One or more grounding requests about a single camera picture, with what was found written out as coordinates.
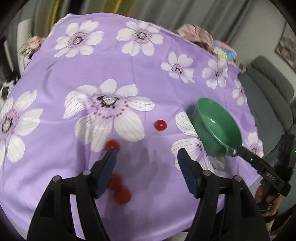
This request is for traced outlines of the right hand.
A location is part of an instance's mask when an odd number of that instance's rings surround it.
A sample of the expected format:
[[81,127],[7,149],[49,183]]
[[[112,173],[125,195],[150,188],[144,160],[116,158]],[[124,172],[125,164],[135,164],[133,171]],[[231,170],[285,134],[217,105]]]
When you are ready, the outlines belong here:
[[274,216],[282,202],[282,195],[270,194],[267,190],[269,183],[265,180],[260,181],[260,186],[255,192],[255,202],[264,217]]

